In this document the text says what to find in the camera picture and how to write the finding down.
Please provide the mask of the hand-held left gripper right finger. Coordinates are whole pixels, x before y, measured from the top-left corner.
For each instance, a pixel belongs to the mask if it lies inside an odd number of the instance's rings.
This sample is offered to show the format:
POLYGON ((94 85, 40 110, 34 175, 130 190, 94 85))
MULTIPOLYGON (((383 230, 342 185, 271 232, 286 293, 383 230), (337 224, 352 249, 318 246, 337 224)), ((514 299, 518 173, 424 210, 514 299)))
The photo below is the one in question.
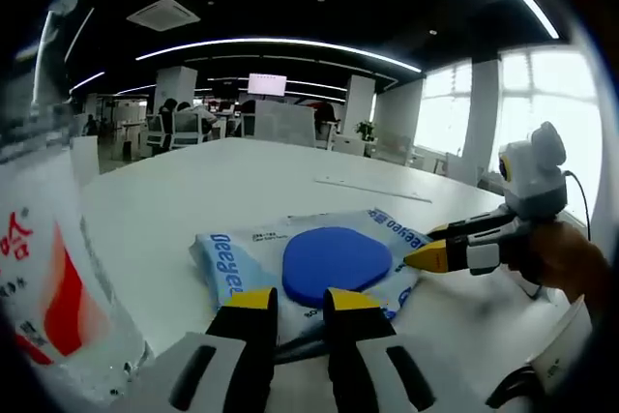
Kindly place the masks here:
POLYGON ((324 294, 328 374, 339 412, 482 412, 484 402, 424 339, 399 334, 368 295, 324 294))

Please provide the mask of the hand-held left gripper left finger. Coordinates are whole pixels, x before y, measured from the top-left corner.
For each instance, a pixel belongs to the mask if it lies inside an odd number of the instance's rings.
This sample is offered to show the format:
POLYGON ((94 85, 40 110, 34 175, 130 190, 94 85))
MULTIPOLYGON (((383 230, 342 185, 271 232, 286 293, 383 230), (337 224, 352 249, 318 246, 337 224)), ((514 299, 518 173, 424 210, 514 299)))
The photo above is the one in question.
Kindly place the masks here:
POLYGON ((130 392, 132 412, 262 412, 275 370, 278 292, 234 294, 204 333, 187 333, 130 392))

